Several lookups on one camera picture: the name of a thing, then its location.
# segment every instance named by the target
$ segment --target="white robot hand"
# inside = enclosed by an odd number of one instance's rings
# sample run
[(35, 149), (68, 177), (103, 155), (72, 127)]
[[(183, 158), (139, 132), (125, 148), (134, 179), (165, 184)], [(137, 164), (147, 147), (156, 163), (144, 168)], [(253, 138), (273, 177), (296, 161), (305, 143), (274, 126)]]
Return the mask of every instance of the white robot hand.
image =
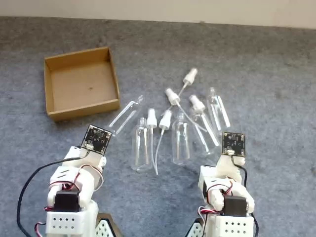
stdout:
[[(243, 166), (245, 158), (233, 157), (236, 165)], [(241, 184), (240, 170), (232, 162), (232, 157), (221, 155), (216, 167), (201, 166), (199, 187), (203, 192), (206, 202), (216, 211), (224, 207), (224, 195), (233, 195), (246, 198), (247, 213), (254, 211), (254, 199), (247, 189)]]
[(214, 178), (211, 186), (207, 190), (206, 201), (216, 211), (221, 211), (224, 207), (224, 195), (232, 195), (246, 198), (247, 213), (252, 213), (255, 208), (255, 201), (247, 189), (239, 182), (231, 178)]

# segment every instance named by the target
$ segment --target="black cable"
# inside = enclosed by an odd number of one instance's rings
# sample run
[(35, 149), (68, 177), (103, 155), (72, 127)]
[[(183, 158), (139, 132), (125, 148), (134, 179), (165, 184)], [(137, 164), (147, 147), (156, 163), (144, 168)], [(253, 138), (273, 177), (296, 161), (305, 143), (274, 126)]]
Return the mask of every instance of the black cable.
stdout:
[(83, 156), (83, 157), (75, 157), (75, 158), (67, 158), (67, 159), (62, 159), (62, 160), (57, 160), (57, 161), (54, 161), (52, 163), (49, 163), (49, 164), (46, 164), (46, 165), (43, 165), (41, 166), (40, 168), (38, 168), (37, 170), (34, 171), (34, 173), (29, 177), (29, 179), (26, 181), (26, 183), (24, 184), (23, 188), (22, 188), (22, 191), (20, 193), (20, 197), (19, 197), (19, 200), (18, 200), (18, 205), (17, 205), (17, 208), (16, 208), (16, 222), (18, 224), (18, 227), (20, 228), (20, 230), (23, 232), (23, 234), (27, 237), (32, 237), (25, 229), (24, 227), (22, 226), (21, 224), (21, 220), (20, 220), (20, 212), (21, 212), (21, 203), (22, 203), (22, 198), (23, 198), (23, 195), (24, 195), (24, 192), (27, 188), (27, 186), (29, 185), (29, 183), (31, 182), (31, 180), (34, 178), (34, 176), (39, 172), (41, 171), (42, 169), (48, 167), (48, 166), (51, 166), (51, 165), (54, 165), (54, 164), (58, 164), (58, 163), (62, 163), (62, 162), (66, 162), (66, 161), (72, 161), (72, 160), (77, 160), (77, 159), (83, 159), (85, 157), (88, 156), (89, 154), (89, 150), (87, 150), (87, 153)]
[[(244, 180), (243, 180), (243, 185), (245, 186), (245, 188), (247, 188), (247, 176), (248, 176), (247, 170), (246, 170), (244, 167), (242, 167), (242, 166), (240, 166), (240, 165), (238, 165), (238, 164), (235, 164), (233, 156), (232, 156), (232, 162), (233, 162), (234, 166), (236, 166), (236, 167), (239, 168), (239, 169), (242, 169), (242, 170), (245, 172), (245, 177), (244, 177)], [(258, 234), (259, 234), (259, 224), (258, 224), (258, 221), (257, 221), (257, 219), (255, 218), (255, 215), (254, 215), (253, 213), (251, 213), (250, 215), (253, 217), (253, 221), (255, 222), (255, 226), (256, 226), (256, 232), (255, 232), (254, 237), (258, 237)]]
[(206, 218), (205, 218), (205, 222), (204, 222), (204, 228), (203, 228), (203, 234), (202, 234), (202, 237), (204, 237), (205, 227), (206, 227), (206, 222), (207, 222), (207, 217), (208, 217), (208, 213), (206, 214)]
[(233, 156), (232, 156), (232, 162), (233, 162), (234, 166), (236, 166), (239, 169), (242, 169), (245, 172), (245, 178), (243, 180), (243, 185), (245, 186), (245, 188), (247, 188), (247, 177), (248, 177), (247, 170), (244, 167), (242, 167), (241, 165), (235, 164)]
[(255, 218), (255, 215), (253, 214), (253, 212), (252, 212), (250, 215), (253, 217), (253, 220), (254, 220), (255, 226), (256, 226), (255, 237), (258, 237), (258, 234), (259, 234), (259, 224), (258, 224), (257, 219)]

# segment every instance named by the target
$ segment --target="perforated plate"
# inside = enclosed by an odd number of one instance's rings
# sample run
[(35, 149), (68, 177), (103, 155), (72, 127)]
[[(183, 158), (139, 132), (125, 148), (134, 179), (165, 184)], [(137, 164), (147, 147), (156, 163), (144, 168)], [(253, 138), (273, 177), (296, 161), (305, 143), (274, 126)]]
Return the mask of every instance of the perforated plate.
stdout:
[(46, 233), (82, 235), (84, 233), (84, 212), (47, 212)]
[(216, 216), (212, 236), (253, 237), (253, 218)]
[(202, 237), (203, 228), (200, 223), (194, 222), (186, 237)]
[(115, 234), (112, 232), (112, 228), (109, 225), (107, 220), (101, 220), (98, 226), (95, 228), (96, 237), (115, 237)]

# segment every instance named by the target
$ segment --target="gray carpet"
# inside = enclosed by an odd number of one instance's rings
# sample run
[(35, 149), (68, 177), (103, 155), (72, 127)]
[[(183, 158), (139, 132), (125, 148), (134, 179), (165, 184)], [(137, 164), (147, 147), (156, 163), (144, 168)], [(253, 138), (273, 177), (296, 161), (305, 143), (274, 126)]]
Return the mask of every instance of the gray carpet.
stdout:
[[(316, 31), (8, 17), (0, 18), (1, 236), (22, 236), (16, 204), (35, 168), (63, 158), (90, 123), (105, 126), (116, 115), (54, 123), (45, 112), (43, 58), (106, 45), (123, 105), (143, 93), (146, 108), (161, 113), (168, 106), (164, 89), (179, 90), (196, 66), (196, 82), (183, 98), (218, 88), (231, 131), (246, 133), (245, 167), (259, 236), (315, 236)], [(182, 104), (189, 106), (187, 100)], [(197, 182), (205, 161), (173, 165), (170, 132), (161, 145), (159, 177), (131, 170), (129, 136), (111, 140), (106, 156), (105, 184), (94, 194), (100, 211), (111, 213), (127, 237), (183, 237), (203, 204)], [(32, 234), (34, 223), (45, 221), (42, 209), (55, 168), (40, 172), (26, 191), (22, 223)]]

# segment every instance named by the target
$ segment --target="white wall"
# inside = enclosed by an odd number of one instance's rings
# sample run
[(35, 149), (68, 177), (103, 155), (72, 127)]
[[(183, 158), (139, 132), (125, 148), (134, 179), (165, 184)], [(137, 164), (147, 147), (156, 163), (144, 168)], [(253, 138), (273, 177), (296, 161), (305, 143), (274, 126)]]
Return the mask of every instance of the white wall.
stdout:
[(0, 0), (0, 15), (316, 29), (316, 0)]

